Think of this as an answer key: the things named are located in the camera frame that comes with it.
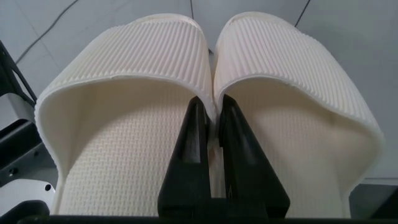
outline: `black plastic bracket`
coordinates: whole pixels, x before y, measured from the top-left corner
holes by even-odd
[[[226,196],[261,202],[270,218],[284,218],[290,200],[238,104],[225,95],[220,117]]]

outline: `ribbed fabric strap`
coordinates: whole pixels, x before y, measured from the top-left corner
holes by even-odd
[[[232,84],[248,78],[274,78],[297,87],[326,109],[381,134],[358,89],[318,41],[286,22],[281,25],[244,17],[227,26],[218,43],[214,77],[219,112],[223,94]]]

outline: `black holder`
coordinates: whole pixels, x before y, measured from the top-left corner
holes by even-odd
[[[16,75],[30,97],[23,92]],[[10,100],[9,104],[3,106],[13,107],[13,104],[18,103],[19,109],[26,108],[25,114],[31,118],[34,117],[33,108],[36,96],[0,41],[0,97],[9,100],[9,95],[12,95],[12,99],[17,101]],[[15,120],[0,128],[0,187],[24,177],[39,167],[55,167],[49,152],[42,143],[33,119],[17,116],[11,119]]]

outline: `grout line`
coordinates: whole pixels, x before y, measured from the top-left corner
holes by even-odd
[[[308,0],[308,1],[307,1],[306,5],[304,6],[303,11],[301,12],[300,16],[299,16],[298,19],[297,19],[296,25],[294,25],[294,27],[297,27],[297,25],[299,24],[299,22],[300,22],[300,20],[301,20],[301,17],[303,16],[305,10],[307,9],[307,6],[308,6],[308,4],[310,3],[310,1],[311,1],[311,0]]]
[[[192,15],[192,19],[193,19],[193,20],[195,20],[195,19],[193,18],[193,7],[192,7],[192,0],[190,0],[190,3],[191,3],[191,15]]]

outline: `black metal frame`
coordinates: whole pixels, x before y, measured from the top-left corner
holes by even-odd
[[[30,97],[23,92],[14,73]],[[0,41],[0,97],[8,93],[18,95],[34,108],[34,92]],[[34,122],[18,119],[0,129],[0,187],[42,166],[55,167],[55,164],[44,147]]]

